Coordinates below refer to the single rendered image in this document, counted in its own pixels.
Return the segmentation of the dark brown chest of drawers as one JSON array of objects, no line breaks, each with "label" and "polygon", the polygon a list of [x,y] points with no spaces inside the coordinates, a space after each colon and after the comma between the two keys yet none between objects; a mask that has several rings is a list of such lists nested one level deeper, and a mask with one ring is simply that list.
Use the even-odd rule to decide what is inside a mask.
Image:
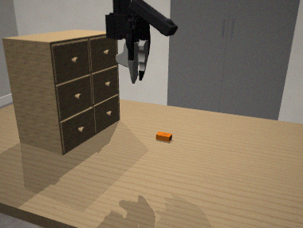
[{"label": "dark brown chest of drawers", "polygon": [[[93,110],[95,135],[120,120],[118,63],[94,71],[91,68],[89,38],[106,36],[106,31],[91,30],[91,32],[58,35],[61,32],[63,31],[4,37],[2,39],[20,143],[51,151],[58,155],[64,155],[88,140],[86,139],[67,152],[64,152],[61,134],[62,120],[91,107]],[[56,82],[52,44],[77,40],[86,40],[88,43],[90,72]],[[92,73],[113,66],[116,66],[117,69],[118,92],[103,100],[117,95],[119,119],[96,133],[94,105],[103,100],[93,103]],[[60,119],[56,85],[85,75],[89,75],[91,81],[92,104]],[[89,139],[93,136],[89,137]]]}]

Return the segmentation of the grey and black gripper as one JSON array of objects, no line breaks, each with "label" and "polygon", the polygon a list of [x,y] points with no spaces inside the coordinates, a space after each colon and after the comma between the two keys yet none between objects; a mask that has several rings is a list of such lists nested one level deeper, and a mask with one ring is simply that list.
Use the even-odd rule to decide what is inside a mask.
[{"label": "grey and black gripper", "polygon": [[[132,83],[135,84],[139,75],[144,77],[151,44],[150,24],[128,7],[132,0],[113,0],[115,16],[105,15],[106,37],[123,40],[124,50],[116,55],[116,62],[129,68]],[[128,15],[128,16],[121,16]],[[140,70],[138,73],[138,65]]]}]

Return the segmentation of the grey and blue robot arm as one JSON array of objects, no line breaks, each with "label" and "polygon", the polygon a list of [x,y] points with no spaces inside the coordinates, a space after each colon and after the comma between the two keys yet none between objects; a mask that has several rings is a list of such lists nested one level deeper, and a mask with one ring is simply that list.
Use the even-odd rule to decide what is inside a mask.
[{"label": "grey and blue robot arm", "polygon": [[171,19],[166,19],[143,0],[132,0],[128,8],[166,37],[174,35],[178,29]]}]

